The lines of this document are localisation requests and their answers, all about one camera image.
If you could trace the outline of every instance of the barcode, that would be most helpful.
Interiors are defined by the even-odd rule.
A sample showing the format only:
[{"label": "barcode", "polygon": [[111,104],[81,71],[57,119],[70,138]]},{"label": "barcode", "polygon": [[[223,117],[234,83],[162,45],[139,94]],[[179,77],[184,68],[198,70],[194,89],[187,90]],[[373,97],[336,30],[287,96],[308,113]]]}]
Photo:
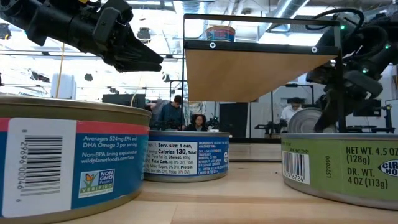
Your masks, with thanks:
[{"label": "barcode", "polygon": [[285,177],[304,184],[310,184],[309,155],[283,151],[282,168]]},{"label": "barcode", "polygon": [[24,188],[20,196],[60,193],[62,136],[26,135]]}]

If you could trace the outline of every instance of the man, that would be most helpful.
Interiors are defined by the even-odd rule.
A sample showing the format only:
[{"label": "man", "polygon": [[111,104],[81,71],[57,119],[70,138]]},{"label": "man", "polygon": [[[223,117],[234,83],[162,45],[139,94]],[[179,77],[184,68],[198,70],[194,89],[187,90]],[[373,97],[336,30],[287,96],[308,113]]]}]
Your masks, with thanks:
[{"label": "man", "polygon": [[[173,123],[178,129],[181,127],[181,96],[175,96],[173,102],[163,106],[162,111],[158,117],[158,122],[160,123]],[[182,118],[182,129],[185,129],[185,118]]]},{"label": "man", "polygon": [[301,107],[301,99],[298,97],[292,98],[290,101],[290,105],[286,106],[283,110],[282,110],[282,114],[280,116],[280,119],[285,120],[287,123],[289,123],[290,119],[292,118],[292,116],[302,110],[303,108]]}]

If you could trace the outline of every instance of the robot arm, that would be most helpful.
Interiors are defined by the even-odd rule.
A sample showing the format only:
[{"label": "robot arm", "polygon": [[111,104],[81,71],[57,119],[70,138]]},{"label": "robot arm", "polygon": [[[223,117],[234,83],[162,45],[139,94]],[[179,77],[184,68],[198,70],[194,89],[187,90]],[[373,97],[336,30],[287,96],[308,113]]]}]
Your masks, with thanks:
[{"label": "robot arm", "polygon": [[[364,14],[355,9],[334,9],[321,16],[335,12],[353,12],[359,21],[349,19],[346,13],[335,14],[333,19],[340,20],[345,30],[341,31],[343,52],[343,78],[345,96],[345,115],[348,116],[360,107],[366,98],[375,98],[383,88],[378,82],[381,73],[392,63],[398,63],[398,13],[390,16],[379,14],[369,22]],[[331,45],[334,41],[333,28],[329,28],[317,45]],[[325,94],[318,99],[322,115],[315,125],[315,132],[323,130],[338,121],[337,98],[335,88],[335,66],[326,63],[307,73],[307,81],[325,85]]]},{"label": "robot arm", "polygon": [[125,0],[0,0],[0,18],[43,46],[47,37],[101,57],[119,72],[162,69],[163,58],[137,40]]}]

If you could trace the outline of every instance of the woman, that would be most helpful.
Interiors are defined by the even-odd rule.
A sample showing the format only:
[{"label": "woman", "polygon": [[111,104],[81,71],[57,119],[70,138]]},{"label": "woman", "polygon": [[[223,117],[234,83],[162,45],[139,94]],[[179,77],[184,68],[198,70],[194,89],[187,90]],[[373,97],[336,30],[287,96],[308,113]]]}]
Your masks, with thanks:
[{"label": "woman", "polygon": [[184,131],[207,131],[206,116],[202,114],[194,114],[191,117],[191,123]]}]

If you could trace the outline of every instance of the table surface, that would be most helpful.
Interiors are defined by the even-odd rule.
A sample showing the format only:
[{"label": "table surface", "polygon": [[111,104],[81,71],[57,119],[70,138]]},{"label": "table surface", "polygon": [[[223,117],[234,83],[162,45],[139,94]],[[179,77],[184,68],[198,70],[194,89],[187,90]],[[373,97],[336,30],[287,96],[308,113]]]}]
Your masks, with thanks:
[{"label": "table surface", "polygon": [[284,185],[280,163],[230,163],[219,180],[145,182],[134,201],[62,224],[398,223],[398,212],[332,202]]}]

